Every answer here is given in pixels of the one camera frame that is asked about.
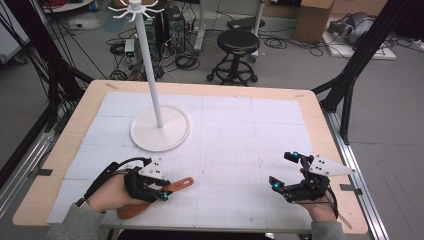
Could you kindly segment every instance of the hand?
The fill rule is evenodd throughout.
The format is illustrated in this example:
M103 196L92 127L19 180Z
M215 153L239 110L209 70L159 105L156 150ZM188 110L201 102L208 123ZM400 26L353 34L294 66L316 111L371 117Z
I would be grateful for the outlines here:
M142 204L145 201L131 198L124 187L124 175L116 174L105 182L88 199L88 205L98 212L112 210L128 204Z
M326 195L328 199L324 196L314 201L302 200L297 201L296 203L308 210L309 215L311 216L312 221L314 222L337 221L337 218L334 215L332 205L328 202L333 202L333 197L328 191L326 192Z

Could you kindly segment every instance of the sleeve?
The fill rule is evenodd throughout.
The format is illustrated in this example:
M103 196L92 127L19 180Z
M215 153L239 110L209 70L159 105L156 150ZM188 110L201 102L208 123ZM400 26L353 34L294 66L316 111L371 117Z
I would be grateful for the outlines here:
M344 240L342 224L339 222L312 222L314 240Z
M97 240L97 229L105 216L72 204L63 222L53 226L45 240Z

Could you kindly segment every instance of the black stool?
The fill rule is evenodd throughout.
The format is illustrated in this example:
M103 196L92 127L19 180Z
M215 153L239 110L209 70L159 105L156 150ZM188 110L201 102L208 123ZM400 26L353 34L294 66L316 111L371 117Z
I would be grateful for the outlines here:
M240 58L258 50L259 38L244 30L232 29L219 34L217 39L218 46L224 50L227 55L216 65L212 73L207 76L208 81L212 81L216 76L221 79L221 85L225 83L243 84L247 86L249 81L256 82L258 77L253 72L252 67L247 63L240 61ZM230 69L221 68L221 65L231 62ZM247 70L239 70L239 64L247 67Z

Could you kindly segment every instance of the round white base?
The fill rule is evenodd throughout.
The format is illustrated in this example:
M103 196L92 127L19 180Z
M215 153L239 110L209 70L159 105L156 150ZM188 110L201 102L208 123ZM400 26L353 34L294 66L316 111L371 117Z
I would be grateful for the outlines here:
M187 116L177 108L161 106L163 127L159 128L154 109L139 113L131 124L135 144L150 152L165 152L182 144L190 132Z

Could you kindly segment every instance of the cardboard box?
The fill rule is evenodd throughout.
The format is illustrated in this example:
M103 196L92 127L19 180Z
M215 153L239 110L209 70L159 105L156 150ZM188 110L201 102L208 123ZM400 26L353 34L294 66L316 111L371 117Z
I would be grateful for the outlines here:
M387 0L334 0L331 14L364 12L370 16L378 16Z
M332 6L333 0L303 0L295 38L305 43L319 43L327 26Z

